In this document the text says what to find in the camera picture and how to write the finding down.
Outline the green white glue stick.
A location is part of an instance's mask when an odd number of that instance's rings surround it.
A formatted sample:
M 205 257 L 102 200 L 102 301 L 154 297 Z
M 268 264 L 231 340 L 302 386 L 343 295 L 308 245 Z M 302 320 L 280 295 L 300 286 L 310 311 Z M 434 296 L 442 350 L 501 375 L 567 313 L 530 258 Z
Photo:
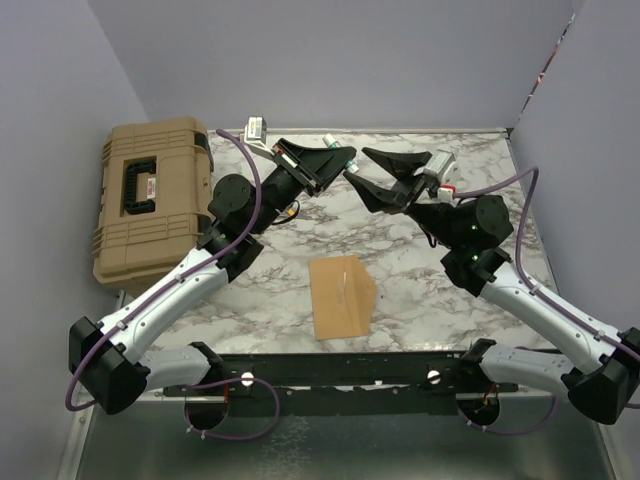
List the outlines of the green white glue stick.
M 341 148 L 342 144 L 331 134 L 327 133 L 323 136 L 323 143 L 327 148 Z M 349 160 L 345 165 L 345 170 L 349 173 L 357 173 L 359 168 L 354 159 Z

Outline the brown paper envelope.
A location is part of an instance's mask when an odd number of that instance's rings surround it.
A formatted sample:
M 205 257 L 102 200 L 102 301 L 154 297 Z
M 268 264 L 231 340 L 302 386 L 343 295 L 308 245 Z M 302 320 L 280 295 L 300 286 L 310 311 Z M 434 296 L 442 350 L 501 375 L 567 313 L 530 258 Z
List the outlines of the brown paper envelope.
M 348 270 L 347 302 L 342 277 Z M 309 261 L 314 333 L 317 340 L 366 336 L 370 332 L 377 289 L 355 256 L 314 258 Z

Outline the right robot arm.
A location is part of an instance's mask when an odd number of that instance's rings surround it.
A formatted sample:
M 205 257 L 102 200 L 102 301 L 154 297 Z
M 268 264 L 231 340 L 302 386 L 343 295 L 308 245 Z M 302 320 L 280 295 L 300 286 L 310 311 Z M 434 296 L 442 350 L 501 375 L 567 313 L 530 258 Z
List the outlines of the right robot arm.
M 457 164 L 448 152 L 363 152 L 396 181 L 385 189 L 345 172 L 367 210 L 411 218 L 431 246 L 446 248 L 441 264 L 456 287 L 511 313 L 558 350 L 478 340 L 460 360 L 460 386 L 529 386 L 569 402 L 592 421 L 615 424 L 639 387 L 639 331 L 620 331 L 546 288 L 523 268 L 520 243 L 514 254 L 502 249 L 509 236 L 524 235 L 526 221 L 513 225 L 498 193 L 520 178 L 459 191 L 452 182 Z

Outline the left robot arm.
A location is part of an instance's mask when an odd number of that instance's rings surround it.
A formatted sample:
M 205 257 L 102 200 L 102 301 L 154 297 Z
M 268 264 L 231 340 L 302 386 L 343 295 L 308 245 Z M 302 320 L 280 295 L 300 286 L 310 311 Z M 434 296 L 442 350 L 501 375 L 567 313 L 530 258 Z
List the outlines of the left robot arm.
M 325 191 L 356 154 L 353 147 L 305 148 L 281 139 L 270 153 L 276 167 L 267 179 L 230 174 L 219 180 L 210 203 L 214 220 L 175 268 L 116 312 L 97 322 L 83 317 L 72 325 L 73 377 L 66 408 L 83 408 L 72 400 L 77 385 L 109 415 L 122 412 L 149 390 L 214 392 L 224 368 L 209 347 L 194 342 L 155 354 L 150 347 L 196 303 L 247 270 L 263 250 L 256 235 L 301 193 L 314 196 Z

